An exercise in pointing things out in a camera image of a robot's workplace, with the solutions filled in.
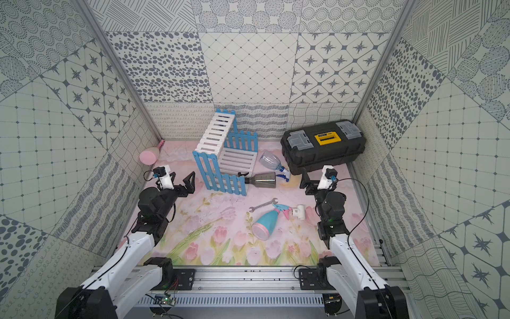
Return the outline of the clear blue spray bottle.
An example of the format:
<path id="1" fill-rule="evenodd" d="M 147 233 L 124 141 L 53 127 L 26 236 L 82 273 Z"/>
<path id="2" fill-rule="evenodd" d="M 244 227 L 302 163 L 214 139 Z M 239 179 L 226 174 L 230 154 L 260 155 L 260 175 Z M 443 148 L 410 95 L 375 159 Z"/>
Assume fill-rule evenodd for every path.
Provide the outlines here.
<path id="1" fill-rule="evenodd" d="M 280 159 L 272 152 L 265 151 L 259 162 L 269 170 L 277 171 L 277 177 L 284 179 L 286 182 L 290 181 L 290 171 L 282 165 Z"/>

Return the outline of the smoky grey spray bottle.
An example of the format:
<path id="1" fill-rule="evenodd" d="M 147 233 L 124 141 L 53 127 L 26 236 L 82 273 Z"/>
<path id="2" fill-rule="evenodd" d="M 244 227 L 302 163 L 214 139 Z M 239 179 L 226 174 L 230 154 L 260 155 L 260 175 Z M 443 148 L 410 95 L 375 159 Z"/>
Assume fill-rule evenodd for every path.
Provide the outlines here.
<path id="1" fill-rule="evenodd" d="M 275 172 L 266 172 L 259 173 L 252 177 L 248 177 L 248 174 L 238 173 L 238 178 L 244 178 L 244 183 L 247 185 L 252 185 L 257 188 L 268 188 L 268 189 L 276 189 L 276 173 Z"/>

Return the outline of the blue and white slatted shelf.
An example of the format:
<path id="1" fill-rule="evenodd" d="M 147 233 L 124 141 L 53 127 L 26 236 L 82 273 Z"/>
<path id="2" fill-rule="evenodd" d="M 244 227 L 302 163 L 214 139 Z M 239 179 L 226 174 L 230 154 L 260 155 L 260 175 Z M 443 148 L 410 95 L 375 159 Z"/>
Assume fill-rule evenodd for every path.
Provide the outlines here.
<path id="1" fill-rule="evenodd" d="M 258 134 L 238 129 L 234 110 L 216 109 L 193 157 L 208 190 L 247 194 L 258 156 Z"/>

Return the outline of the teal pink spray bottle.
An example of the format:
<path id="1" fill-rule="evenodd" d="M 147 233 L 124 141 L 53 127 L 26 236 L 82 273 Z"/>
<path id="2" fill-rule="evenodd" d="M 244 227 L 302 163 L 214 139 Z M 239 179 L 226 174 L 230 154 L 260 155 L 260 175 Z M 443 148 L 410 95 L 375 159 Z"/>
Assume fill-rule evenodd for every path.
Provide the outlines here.
<path id="1" fill-rule="evenodd" d="M 283 204 L 273 204 L 273 210 L 262 215 L 253 225 L 252 234 L 261 241 L 267 241 L 276 228 L 276 223 L 280 214 L 285 218 L 290 218 L 292 208 Z"/>

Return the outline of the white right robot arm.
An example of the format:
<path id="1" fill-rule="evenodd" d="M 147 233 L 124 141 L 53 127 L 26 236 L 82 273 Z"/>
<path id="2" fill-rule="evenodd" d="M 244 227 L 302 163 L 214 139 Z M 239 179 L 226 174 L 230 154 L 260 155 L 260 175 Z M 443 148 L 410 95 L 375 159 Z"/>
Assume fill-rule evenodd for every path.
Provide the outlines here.
<path id="1" fill-rule="evenodd" d="M 315 199 L 318 235 L 332 253 L 317 264 L 317 280 L 333 287 L 355 318 L 409 318 L 402 289 L 388 284 L 354 244 L 343 220 L 347 196 L 336 191 L 340 181 L 332 166 L 323 167 L 319 180 L 302 170 L 300 188 Z"/>

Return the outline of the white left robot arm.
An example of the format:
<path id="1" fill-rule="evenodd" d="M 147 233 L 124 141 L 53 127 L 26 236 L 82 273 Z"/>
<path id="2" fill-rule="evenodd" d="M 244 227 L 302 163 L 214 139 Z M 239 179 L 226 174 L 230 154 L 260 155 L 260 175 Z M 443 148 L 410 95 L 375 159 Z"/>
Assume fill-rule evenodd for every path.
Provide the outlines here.
<path id="1" fill-rule="evenodd" d="M 152 171 L 154 187 L 139 194 L 138 216 L 126 242 L 78 287 L 66 288 L 57 299 L 55 318 L 124 318 L 155 287 L 175 290 L 179 277 L 167 257 L 143 257 L 162 240 L 174 220 L 176 201 L 195 192 L 191 172 L 181 185 L 169 166 Z"/>

